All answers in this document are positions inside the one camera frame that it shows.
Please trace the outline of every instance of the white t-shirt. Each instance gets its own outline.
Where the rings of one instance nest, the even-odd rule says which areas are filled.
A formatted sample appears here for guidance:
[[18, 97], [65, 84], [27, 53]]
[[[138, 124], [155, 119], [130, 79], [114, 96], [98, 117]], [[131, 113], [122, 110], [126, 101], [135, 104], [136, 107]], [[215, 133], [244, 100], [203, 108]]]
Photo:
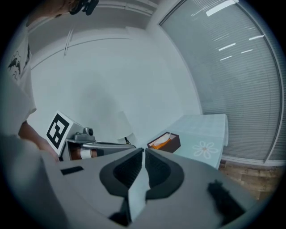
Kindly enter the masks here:
[[28, 43], [27, 20], [23, 21], [11, 42], [9, 55], [7, 56], [6, 66], [9, 77], [29, 98], [29, 115], [36, 111], [32, 80], [31, 80], [31, 52]]

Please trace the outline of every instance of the white paper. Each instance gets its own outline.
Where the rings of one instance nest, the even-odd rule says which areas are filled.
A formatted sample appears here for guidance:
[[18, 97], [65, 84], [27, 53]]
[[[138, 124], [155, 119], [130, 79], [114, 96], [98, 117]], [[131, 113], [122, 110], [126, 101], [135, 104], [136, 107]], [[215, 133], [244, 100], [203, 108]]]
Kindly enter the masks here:
[[91, 158], [90, 149], [81, 148], [81, 149], [80, 149], [80, 156], [81, 156], [81, 159]]
[[146, 192], [150, 189], [149, 176], [145, 168], [145, 152], [142, 157], [142, 169], [128, 190], [128, 202], [131, 220], [134, 221], [146, 205]]
[[162, 137], [157, 139], [156, 142], [154, 142], [154, 145], [157, 146], [157, 145], [160, 145], [160, 144], [168, 141], [170, 138], [170, 135], [171, 135], [171, 133], [163, 135]]

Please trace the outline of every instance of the black slot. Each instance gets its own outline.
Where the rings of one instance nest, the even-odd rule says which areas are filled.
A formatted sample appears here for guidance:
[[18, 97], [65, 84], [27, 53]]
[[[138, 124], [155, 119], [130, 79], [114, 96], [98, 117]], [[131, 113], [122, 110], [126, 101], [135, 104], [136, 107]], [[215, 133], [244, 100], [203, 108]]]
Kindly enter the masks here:
[[81, 170], [84, 170], [83, 167], [76, 166], [76, 167], [72, 167], [72, 168], [68, 168], [68, 169], [63, 169], [63, 170], [61, 170], [61, 172], [63, 175], [68, 175], [68, 174], [79, 172]]
[[110, 194], [128, 197], [128, 189], [142, 168], [142, 152], [142, 148], [136, 149], [101, 169], [100, 181]]
[[145, 167], [149, 176], [150, 190], [146, 193], [146, 200], [167, 198], [173, 194], [184, 181], [184, 171], [175, 162], [145, 149]]
[[114, 213], [109, 219], [122, 226], [128, 226], [131, 223], [128, 199], [124, 199], [120, 211]]

